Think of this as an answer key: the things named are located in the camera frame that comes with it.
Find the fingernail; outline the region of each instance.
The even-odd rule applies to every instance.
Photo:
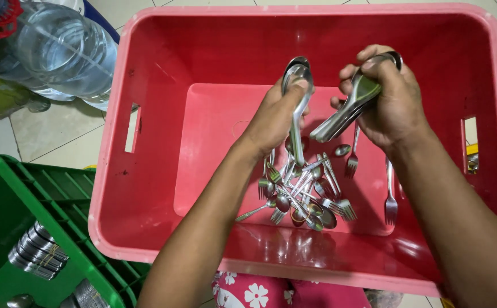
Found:
[[[294,81],[292,84],[302,87],[304,90],[307,90],[309,88],[309,82],[303,78]]]
[[[370,62],[370,61],[367,61],[365,62],[363,65],[362,65],[362,69],[365,70],[365,71],[368,71],[369,69],[371,69],[372,67],[374,66],[374,62]]]

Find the hand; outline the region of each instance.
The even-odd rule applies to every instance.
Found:
[[[403,64],[399,72],[393,62],[379,64],[366,62],[377,54],[393,51],[389,46],[370,45],[357,54],[364,76],[377,80],[382,86],[376,108],[368,109],[357,119],[362,131],[374,144],[386,150],[410,138],[419,138],[422,132],[430,131],[422,107],[422,97],[416,77]],[[340,91],[348,95],[353,91],[351,77],[358,67],[348,64],[340,71]],[[333,97],[330,105],[339,108],[343,101]]]
[[[268,156],[272,149],[285,141],[292,124],[292,114],[309,88],[306,80],[294,82],[285,96],[281,96],[282,78],[277,80],[260,103],[256,114],[239,137],[240,141],[255,147],[259,158]],[[300,118],[300,129],[304,127],[304,116],[309,114],[307,107]]]

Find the pink floral pants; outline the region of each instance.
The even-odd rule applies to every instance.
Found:
[[[362,288],[267,276],[216,272],[220,308],[370,308]]]

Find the tile floor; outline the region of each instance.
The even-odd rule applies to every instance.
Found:
[[[289,5],[289,4],[377,4],[377,3],[465,2],[483,7],[497,18],[497,0],[91,0],[91,3],[121,32],[137,11],[158,5]],[[136,112],[131,116],[134,121]],[[26,109],[0,121],[0,153],[24,162],[82,168],[96,164],[102,138],[104,113],[76,100],[53,105],[41,114]],[[476,135],[468,132],[468,142]],[[201,307],[214,307],[212,292],[201,299]],[[406,294],[400,308],[440,308],[437,298]]]

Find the red plastic crate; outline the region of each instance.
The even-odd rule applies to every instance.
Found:
[[[161,7],[124,27],[88,221],[111,258],[152,262],[191,207],[235,136],[282,75],[306,56],[317,86],[309,128],[334,111],[338,72],[372,43],[394,46],[416,74],[425,113],[466,171],[464,119],[476,117],[481,165],[466,175],[497,214],[497,21],[468,4]],[[132,103],[140,106],[132,152],[125,151]],[[308,160],[339,143],[312,142]],[[341,177],[359,219],[332,231],[270,226],[263,210],[236,224],[220,269],[359,287],[438,295],[442,278],[396,183],[399,217],[384,225],[383,153],[359,141],[354,181]],[[280,166],[285,159],[279,149]],[[241,212],[256,208],[253,174]]]

